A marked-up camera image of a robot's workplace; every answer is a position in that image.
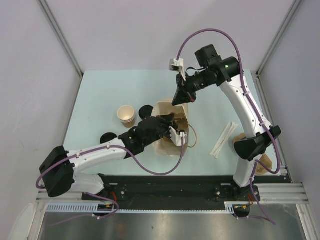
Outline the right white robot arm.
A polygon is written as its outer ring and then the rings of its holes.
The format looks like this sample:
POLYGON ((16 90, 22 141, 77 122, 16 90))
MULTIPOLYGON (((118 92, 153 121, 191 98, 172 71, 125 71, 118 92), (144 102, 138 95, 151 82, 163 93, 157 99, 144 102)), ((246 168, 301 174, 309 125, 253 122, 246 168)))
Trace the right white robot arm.
POLYGON ((235 57, 222 59, 211 44, 195 52, 200 71, 187 75, 182 59, 171 59, 169 69, 177 72, 177 90, 172 105, 193 103, 197 92, 209 86, 216 85, 231 102, 242 124, 245 138, 234 144, 239 156, 233 181, 236 185, 230 188, 231 196, 242 201, 249 194, 248 185, 253 180, 254 162, 259 160, 272 141, 281 134, 279 126, 273 126, 263 116, 256 101, 250 93, 247 82, 235 57))

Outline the brown paper takeout bag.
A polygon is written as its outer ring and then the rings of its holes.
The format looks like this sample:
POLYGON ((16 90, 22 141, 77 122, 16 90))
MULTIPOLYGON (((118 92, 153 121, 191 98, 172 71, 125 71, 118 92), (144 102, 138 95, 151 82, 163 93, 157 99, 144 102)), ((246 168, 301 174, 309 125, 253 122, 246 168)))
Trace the brown paper takeout bag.
POLYGON ((156 103, 151 115, 163 119, 168 117, 171 123, 168 135, 152 144, 156 155, 179 156, 197 145, 198 135, 190 124, 187 103, 174 106, 170 98, 164 99, 156 103))

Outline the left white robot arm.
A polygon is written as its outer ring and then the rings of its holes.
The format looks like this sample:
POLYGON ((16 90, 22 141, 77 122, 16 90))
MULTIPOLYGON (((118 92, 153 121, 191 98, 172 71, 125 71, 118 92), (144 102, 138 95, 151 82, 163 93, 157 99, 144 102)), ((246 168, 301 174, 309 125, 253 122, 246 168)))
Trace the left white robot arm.
POLYGON ((98 146, 67 151, 61 145, 55 147, 39 168, 40 177, 35 186, 45 189, 50 198, 68 192, 95 195, 100 200, 110 196, 105 175, 87 174, 84 170, 111 160, 136 159, 146 147, 168 138, 184 150, 186 133, 178 129, 174 114, 149 116, 127 132, 98 146))

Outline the stack of brown paper cups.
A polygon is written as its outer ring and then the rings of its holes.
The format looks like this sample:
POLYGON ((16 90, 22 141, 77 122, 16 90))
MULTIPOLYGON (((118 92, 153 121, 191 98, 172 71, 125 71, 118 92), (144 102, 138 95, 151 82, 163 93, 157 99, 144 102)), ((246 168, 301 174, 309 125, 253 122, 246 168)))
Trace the stack of brown paper cups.
POLYGON ((135 110, 130 105, 123 105, 117 110, 117 117, 126 128, 132 128, 135 125, 135 110))

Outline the black plastic cup lid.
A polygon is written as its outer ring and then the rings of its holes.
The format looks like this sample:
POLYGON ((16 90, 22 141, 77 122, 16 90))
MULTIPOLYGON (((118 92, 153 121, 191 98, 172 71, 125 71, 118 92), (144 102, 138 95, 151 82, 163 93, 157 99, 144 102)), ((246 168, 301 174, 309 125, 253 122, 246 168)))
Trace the black plastic cup lid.
POLYGON ((154 107, 151 105, 144 105, 139 109, 138 115, 142 120, 144 120, 144 119, 152 116, 153 109, 154 109, 154 107))

